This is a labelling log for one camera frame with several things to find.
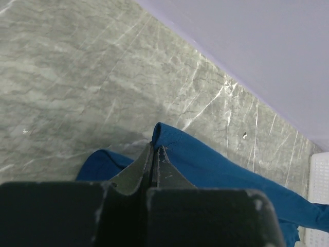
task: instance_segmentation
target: folded blue cloth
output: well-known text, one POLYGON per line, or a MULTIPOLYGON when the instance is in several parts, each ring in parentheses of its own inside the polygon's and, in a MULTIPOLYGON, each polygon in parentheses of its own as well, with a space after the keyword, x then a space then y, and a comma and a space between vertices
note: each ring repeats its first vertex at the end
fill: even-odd
MULTIPOLYGON (((297 227, 329 232, 329 206, 313 204, 295 192, 229 161, 204 143, 172 126, 158 123, 152 143, 166 147, 170 162, 196 187, 258 189, 271 200, 287 246, 299 241, 297 227)), ((93 153, 77 181, 109 180, 133 160, 106 150, 93 153)))

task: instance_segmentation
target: lavender wall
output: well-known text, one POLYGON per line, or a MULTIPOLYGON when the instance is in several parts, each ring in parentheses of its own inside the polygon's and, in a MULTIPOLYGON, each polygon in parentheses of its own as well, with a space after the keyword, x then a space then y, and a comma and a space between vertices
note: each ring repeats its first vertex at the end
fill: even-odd
POLYGON ((329 1, 137 2, 329 151, 329 1))

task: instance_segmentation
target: scratched surface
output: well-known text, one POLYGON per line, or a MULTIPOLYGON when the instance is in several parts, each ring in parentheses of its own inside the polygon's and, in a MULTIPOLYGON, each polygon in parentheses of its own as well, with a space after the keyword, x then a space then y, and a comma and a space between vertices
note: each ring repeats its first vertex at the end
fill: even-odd
POLYGON ((136 3, 0 9, 0 183, 73 180, 99 148, 136 158, 163 121, 306 195, 320 150, 136 3))

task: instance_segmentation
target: cloth fold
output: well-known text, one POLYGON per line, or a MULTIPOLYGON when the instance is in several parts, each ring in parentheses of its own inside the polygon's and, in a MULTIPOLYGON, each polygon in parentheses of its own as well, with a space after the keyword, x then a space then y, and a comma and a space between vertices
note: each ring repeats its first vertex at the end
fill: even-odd
MULTIPOLYGON (((152 143, 166 147, 170 162, 199 188, 258 189, 271 200, 287 246, 299 241, 298 226, 329 232, 329 206, 313 204, 297 193, 229 161, 189 134, 158 123, 152 143)), ((133 160, 106 150, 93 153, 77 181, 108 180, 133 160)))

